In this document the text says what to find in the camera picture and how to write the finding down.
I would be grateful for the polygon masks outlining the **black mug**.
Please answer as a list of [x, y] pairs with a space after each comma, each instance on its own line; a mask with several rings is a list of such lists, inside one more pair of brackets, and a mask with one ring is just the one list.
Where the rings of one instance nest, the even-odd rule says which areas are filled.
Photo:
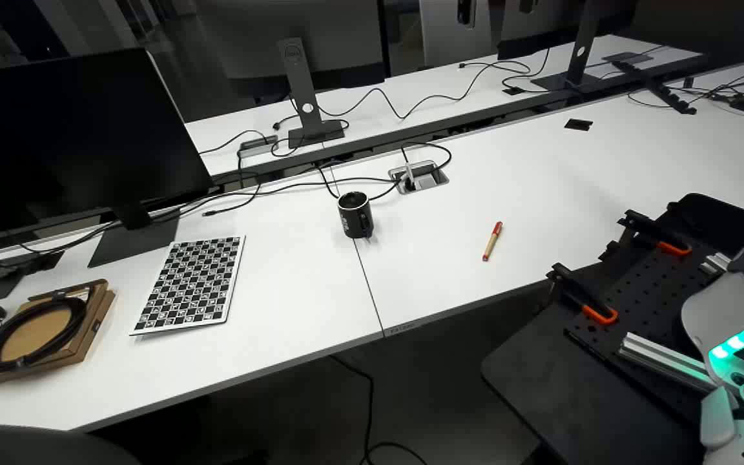
[[348, 191], [339, 200], [339, 214], [344, 233], [348, 238], [369, 238], [375, 229], [369, 197], [362, 191]]

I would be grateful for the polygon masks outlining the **table power socket box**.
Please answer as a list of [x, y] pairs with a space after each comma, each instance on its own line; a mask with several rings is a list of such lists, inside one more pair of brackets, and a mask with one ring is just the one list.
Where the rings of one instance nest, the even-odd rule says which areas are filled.
[[432, 160], [389, 167], [387, 176], [397, 186], [400, 195], [414, 195], [414, 191], [447, 184], [445, 171]]

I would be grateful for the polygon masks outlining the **monitor stand with base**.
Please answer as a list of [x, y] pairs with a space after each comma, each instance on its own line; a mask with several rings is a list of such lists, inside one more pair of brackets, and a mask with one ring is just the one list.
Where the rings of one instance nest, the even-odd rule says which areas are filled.
[[300, 126], [288, 131], [288, 148], [300, 149], [305, 144], [341, 139], [344, 124], [339, 118], [323, 118], [319, 116], [319, 105], [314, 99], [313, 74], [310, 74], [303, 38], [300, 37], [282, 38], [278, 55], [282, 55], [288, 94], [295, 102], [295, 111], [300, 118]]

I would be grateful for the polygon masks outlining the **red marker pen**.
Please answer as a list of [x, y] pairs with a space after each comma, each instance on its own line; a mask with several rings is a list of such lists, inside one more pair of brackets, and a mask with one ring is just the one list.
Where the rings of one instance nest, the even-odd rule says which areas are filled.
[[496, 249], [502, 233], [503, 233], [503, 222], [498, 219], [498, 222], [493, 224], [490, 236], [489, 236], [489, 244], [485, 244], [485, 249], [482, 249], [482, 254], [481, 254], [481, 260], [490, 260], [493, 249]]

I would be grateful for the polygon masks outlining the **checkered calibration board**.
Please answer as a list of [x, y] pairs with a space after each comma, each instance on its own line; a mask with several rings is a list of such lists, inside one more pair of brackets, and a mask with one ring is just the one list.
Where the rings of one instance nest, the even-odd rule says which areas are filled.
[[242, 249], [242, 236], [172, 244], [131, 334], [221, 326], [229, 316]]

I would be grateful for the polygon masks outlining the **small black flat object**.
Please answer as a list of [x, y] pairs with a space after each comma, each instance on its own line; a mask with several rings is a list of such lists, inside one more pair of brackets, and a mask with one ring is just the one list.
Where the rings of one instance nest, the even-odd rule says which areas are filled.
[[593, 121], [588, 118], [569, 118], [565, 129], [578, 129], [578, 131], [588, 131]]

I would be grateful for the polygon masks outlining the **black mounting plate with clamps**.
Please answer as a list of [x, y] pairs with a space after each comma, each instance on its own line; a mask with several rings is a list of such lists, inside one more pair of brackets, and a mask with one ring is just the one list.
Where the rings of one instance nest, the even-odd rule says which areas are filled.
[[744, 210], [688, 195], [655, 219], [628, 210], [619, 228], [597, 275], [562, 263], [548, 272], [558, 306], [575, 310], [565, 337], [645, 395], [682, 409], [685, 390], [713, 388], [682, 328], [682, 303], [716, 280], [702, 268], [708, 257], [741, 250]]

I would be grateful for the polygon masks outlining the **black power strip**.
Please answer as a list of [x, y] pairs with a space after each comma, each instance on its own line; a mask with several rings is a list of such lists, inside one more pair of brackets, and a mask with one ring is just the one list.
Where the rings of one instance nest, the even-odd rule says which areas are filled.
[[697, 113], [697, 109], [688, 102], [682, 102], [673, 90], [668, 90], [667, 86], [649, 86], [649, 90], [663, 102], [667, 105], [671, 105], [677, 113]]

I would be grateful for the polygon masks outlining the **large black monitor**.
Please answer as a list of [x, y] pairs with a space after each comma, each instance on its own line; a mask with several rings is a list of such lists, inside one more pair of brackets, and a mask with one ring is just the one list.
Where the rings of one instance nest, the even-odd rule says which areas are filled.
[[0, 67], [0, 238], [203, 195], [210, 171], [146, 49]]

